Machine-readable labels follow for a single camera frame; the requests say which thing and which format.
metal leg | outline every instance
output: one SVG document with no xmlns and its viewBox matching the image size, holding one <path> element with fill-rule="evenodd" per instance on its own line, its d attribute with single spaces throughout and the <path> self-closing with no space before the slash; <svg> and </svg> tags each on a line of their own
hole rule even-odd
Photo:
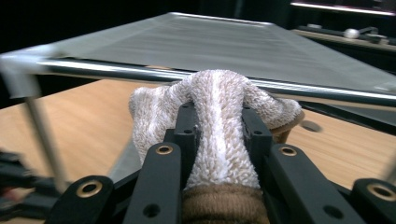
<svg viewBox="0 0 396 224">
<path fill-rule="evenodd" d="M 43 117 L 37 108 L 35 98 L 26 97 L 24 100 L 27 105 L 32 124 L 37 131 L 37 140 L 44 151 L 44 155 L 54 175 L 55 187 L 62 193 L 67 189 L 67 184 L 65 181 L 65 173 L 61 160 L 57 156 L 57 152 L 50 141 L 50 134 L 44 125 Z"/>
</svg>

wooden table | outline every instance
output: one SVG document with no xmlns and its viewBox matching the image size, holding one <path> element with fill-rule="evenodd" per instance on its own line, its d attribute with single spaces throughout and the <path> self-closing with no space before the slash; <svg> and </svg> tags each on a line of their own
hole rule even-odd
<svg viewBox="0 0 396 224">
<path fill-rule="evenodd" d="M 156 85 L 100 80 L 38 100 L 69 180 L 108 173 L 131 137 L 128 98 L 141 86 Z M 305 119 L 318 124 L 322 131 L 310 132 L 298 126 L 288 143 L 301 148 L 330 180 L 350 188 L 357 178 L 384 178 L 396 161 L 395 136 L 305 113 Z M 0 147 L 21 153 L 36 174 L 50 174 L 23 105 L 0 110 L 0 127 Z"/>
</svg>

silver metal rod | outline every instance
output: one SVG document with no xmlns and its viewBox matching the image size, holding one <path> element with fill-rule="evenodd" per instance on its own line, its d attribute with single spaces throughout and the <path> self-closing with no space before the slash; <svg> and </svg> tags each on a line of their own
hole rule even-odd
<svg viewBox="0 0 396 224">
<path fill-rule="evenodd" d="M 33 97 L 24 98 L 29 115 L 35 129 L 37 131 L 37 140 L 43 149 L 45 158 L 53 172 L 54 182 L 56 189 L 63 193 L 67 189 L 66 178 L 64 173 L 64 168 L 57 155 L 55 147 L 51 143 L 50 134 L 46 126 L 44 125 L 43 116 L 40 114 L 40 110 L 36 105 L 36 101 Z"/>
<path fill-rule="evenodd" d="M 49 72 L 46 74 L 99 79 L 111 78 L 170 82 L 181 80 L 195 73 L 194 71 L 186 70 L 168 70 L 145 67 L 143 65 L 82 61 L 75 59 L 48 59 L 40 64 L 47 67 Z M 277 97 L 330 105 L 348 105 L 396 111 L 396 95 L 394 94 L 305 85 L 261 78 L 250 77 L 249 79 L 260 89 L 271 92 Z"/>
</svg>

fuzzy white sock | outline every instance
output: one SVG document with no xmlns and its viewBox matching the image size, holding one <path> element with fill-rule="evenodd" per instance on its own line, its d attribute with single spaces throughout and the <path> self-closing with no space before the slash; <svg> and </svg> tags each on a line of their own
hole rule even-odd
<svg viewBox="0 0 396 224">
<path fill-rule="evenodd" d="M 143 163 L 148 149 L 176 125 L 178 108 L 193 101 L 199 148 L 183 194 L 185 223 L 268 223 L 259 180 L 243 140 L 243 104 L 273 134 L 303 117 L 297 102 L 276 99 L 231 71 L 198 72 L 172 85 L 137 89 L 130 99 L 133 140 Z"/>
</svg>

